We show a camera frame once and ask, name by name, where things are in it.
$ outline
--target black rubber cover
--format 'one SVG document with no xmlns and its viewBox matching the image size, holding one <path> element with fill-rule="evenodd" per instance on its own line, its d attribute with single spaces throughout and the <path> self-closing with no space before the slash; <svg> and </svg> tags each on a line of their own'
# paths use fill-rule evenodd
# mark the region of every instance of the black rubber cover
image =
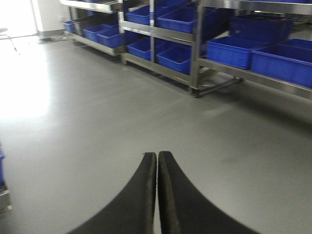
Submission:
<svg viewBox="0 0 312 234">
<path fill-rule="evenodd" d="M 145 153 L 122 191 L 103 210 L 69 234 L 152 234 L 156 166 L 155 153 Z"/>
<path fill-rule="evenodd" d="M 256 234 L 207 200 L 170 152 L 158 157 L 158 201 L 162 234 Z"/>
</svg>

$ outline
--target caster wheel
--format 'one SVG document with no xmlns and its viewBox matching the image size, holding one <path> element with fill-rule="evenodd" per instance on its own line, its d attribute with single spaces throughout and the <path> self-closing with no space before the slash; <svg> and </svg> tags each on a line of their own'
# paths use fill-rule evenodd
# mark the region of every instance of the caster wheel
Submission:
<svg viewBox="0 0 312 234">
<path fill-rule="evenodd" d="M 199 90 L 191 88 L 191 95 L 192 95 L 192 97 L 199 98 L 200 97 L 199 93 L 200 93 Z"/>
</svg>

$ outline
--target wall baseboard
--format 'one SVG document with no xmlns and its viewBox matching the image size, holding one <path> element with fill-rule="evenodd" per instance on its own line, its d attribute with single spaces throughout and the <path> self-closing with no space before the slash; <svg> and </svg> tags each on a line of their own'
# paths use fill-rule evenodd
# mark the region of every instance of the wall baseboard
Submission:
<svg viewBox="0 0 312 234">
<path fill-rule="evenodd" d="M 58 30 L 52 30 L 52 31 L 44 31 L 44 32 L 38 32 L 39 37 L 51 37 L 51 36 L 58 36 L 63 35 L 65 29 L 58 29 Z"/>
</svg>

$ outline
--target white wall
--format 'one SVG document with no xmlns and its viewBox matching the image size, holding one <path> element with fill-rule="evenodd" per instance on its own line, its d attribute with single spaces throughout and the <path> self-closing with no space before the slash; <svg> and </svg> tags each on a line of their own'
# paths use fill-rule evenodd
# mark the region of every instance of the white wall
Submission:
<svg viewBox="0 0 312 234">
<path fill-rule="evenodd" d="M 32 0 L 37 27 L 40 32 L 63 29 L 60 17 L 64 21 L 69 20 L 69 13 L 66 6 L 59 3 L 59 0 Z"/>
</svg>

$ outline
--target blue plastic crate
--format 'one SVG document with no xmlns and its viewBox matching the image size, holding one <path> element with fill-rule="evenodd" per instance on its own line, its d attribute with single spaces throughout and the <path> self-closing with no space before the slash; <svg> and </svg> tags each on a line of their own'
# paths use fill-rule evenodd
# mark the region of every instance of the blue plastic crate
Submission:
<svg viewBox="0 0 312 234">
<path fill-rule="evenodd" d="M 155 19 L 187 4 L 187 0 L 159 0 L 155 2 Z M 150 6 L 146 5 L 126 13 L 128 21 L 150 24 Z"/>
<path fill-rule="evenodd" d="M 234 37 L 223 37 L 207 42 L 206 58 L 226 65 L 249 69 L 251 52 L 266 43 Z"/>
<path fill-rule="evenodd" d="M 193 33 L 196 23 L 195 13 L 196 12 L 193 9 L 181 8 L 158 17 L 157 20 L 161 28 L 185 33 Z"/>
<path fill-rule="evenodd" d="M 277 16 L 237 16 L 231 20 L 230 36 L 276 43 L 288 38 L 293 21 L 294 19 Z"/>
<path fill-rule="evenodd" d="M 83 30 L 83 32 L 87 39 L 95 41 L 95 42 L 99 42 L 98 33 L 107 29 L 108 28 L 106 27 L 106 25 L 102 23 L 102 24 L 98 24 L 98 25 L 86 28 Z"/>
<path fill-rule="evenodd" d="M 74 33 L 75 32 L 75 27 L 74 27 L 73 22 L 67 21 L 67 22 L 64 22 L 63 25 L 65 26 L 65 30 L 67 32 L 70 32 L 70 33 Z"/>
<path fill-rule="evenodd" d="M 141 24 L 150 24 L 150 6 L 143 6 L 137 10 L 126 13 L 128 21 Z"/>
<path fill-rule="evenodd" d="M 104 30 L 99 32 L 98 37 L 100 38 L 99 42 L 105 46 L 115 48 L 121 46 L 121 33 L 119 33 L 119 28 L 112 28 L 109 30 Z M 125 43 L 132 43 L 137 39 L 137 33 L 134 32 L 125 32 Z"/>
<path fill-rule="evenodd" d="M 127 46 L 128 52 L 140 58 L 151 60 L 151 39 L 143 38 Z M 161 53 L 165 49 L 164 40 L 155 39 L 155 53 Z"/>
<path fill-rule="evenodd" d="M 178 72 L 189 74 L 191 71 L 191 48 L 190 46 L 178 45 L 159 53 L 159 64 L 169 67 Z"/>
<path fill-rule="evenodd" d="M 182 7 L 173 12 L 157 18 L 161 28 L 193 33 L 196 25 L 196 10 L 189 7 Z M 217 24 L 217 11 L 206 9 L 203 20 L 203 28 L 207 29 Z"/>
<path fill-rule="evenodd" d="M 106 27 L 107 29 L 116 28 L 116 27 L 119 26 L 119 25 L 118 25 L 118 20 L 117 20 L 117 19 L 112 20 L 112 21 L 109 21 L 109 22 L 105 22 L 104 25 L 105 25 L 105 27 Z"/>
<path fill-rule="evenodd" d="M 291 39 L 281 43 L 283 45 L 291 45 L 295 47 L 305 48 L 312 50 L 312 41 L 310 40 L 302 40 L 302 39 Z"/>
<path fill-rule="evenodd" d="M 253 72 L 312 88 L 312 50 L 278 44 L 252 53 Z"/>
<path fill-rule="evenodd" d="M 188 0 L 159 0 L 155 3 L 155 18 L 187 5 Z"/>
</svg>

